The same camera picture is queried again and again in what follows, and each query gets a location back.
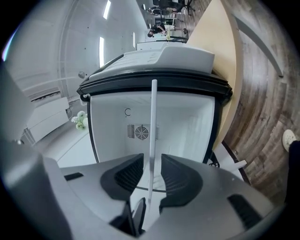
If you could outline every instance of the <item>fan grille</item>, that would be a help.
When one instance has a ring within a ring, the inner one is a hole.
[[[135,138],[135,136],[137,137],[136,134],[140,135],[140,129],[137,130],[138,133],[135,133],[135,132],[136,132],[136,129],[137,129],[137,128],[141,128],[141,126],[142,126],[143,128],[145,128],[145,129],[146,129],[145,132],[146,132],[146,133],[148,132],[148,134],[149,134],[150,124],[138,124],[137,126],[135,126],[134,124],[128,124],[128,125],[127,125],[127,137],[129,137],[129,138]],[[144,135],[144,137],[138,138],[138,139],[139,139],[139,140],[144,140],[144,139],[146,139],[146,138],[147,138],[147,136]],[[155,140],[158,140],[158,138],[159,138],[159,125],[156,125],[156,130],[155,130]]]
[[[149,132],[148,132],[147,128],[140,126],[140,127],[136,128],[135,135],[138,139],[144,140],[148,137]]]

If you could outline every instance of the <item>desk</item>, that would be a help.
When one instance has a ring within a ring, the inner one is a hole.
[[[213,149],[225,138],[233,121],[242,87],[243,49],[234,17],[222,0],[212,0],[187,44],[215,54],[213,69],[232,87],[231,100],[224,106]]]

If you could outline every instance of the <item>ceiling light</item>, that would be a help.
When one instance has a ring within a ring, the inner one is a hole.
[[[10,44],[11,44],[11,41],[13,40],[13,37],[14,37],[15,33],[16,33],[16,31],[15,31],[15,32],[13,33],[13,35],[10,37],[9,41],[7,42],[5,48],[4,48],[3,52],[2,52],[2,59],[3,59],[3,61],[6,60],[6,57],[7,57],[7,55],[8,55],[9,46],[10,46]]]
[[[99,65],[104,65],[104,38],[100,37],[99,40]]]
[[[111,2],[110,2],[110,1],[107,1],[106,7],[105,7],[105,10],[104,10],[104,14],[103,14],[103,17],[104,17],[105,19],[107,19],[108,11],[109,11],[110,6],[111,6]]]

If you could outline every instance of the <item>white chest freezer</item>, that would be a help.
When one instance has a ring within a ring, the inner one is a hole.
[[[206,163],[222,105],[232,95],[227,81],[211,74],[213,60],[208,51],[166,43],[126,53],[88,77],[77,92],[88,101],[96,160],[149,157],[151,81],[157,79],[156,156]]]

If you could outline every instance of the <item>air vent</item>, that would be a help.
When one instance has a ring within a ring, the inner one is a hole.
[[[137,138],[140,140],[149,139],[150,124],[128,124],[127,136],[129,138]],[[159,125],[156,125],[155,140],[159,138]]]
[[[143,125],[141,125],[140,127],[136,128],[135,135],[138,139],[145,140],[148,137],[149,132],[148,132],[147,128],[145,128],[145,127],[143,127]]]
[[[135,126],[133,124],[127,125],[127,136],[129,138],[135,137]]]
[[[242,195],[233,194],[227,199],[240,217],[246,229],[250,229],[262,219]]]

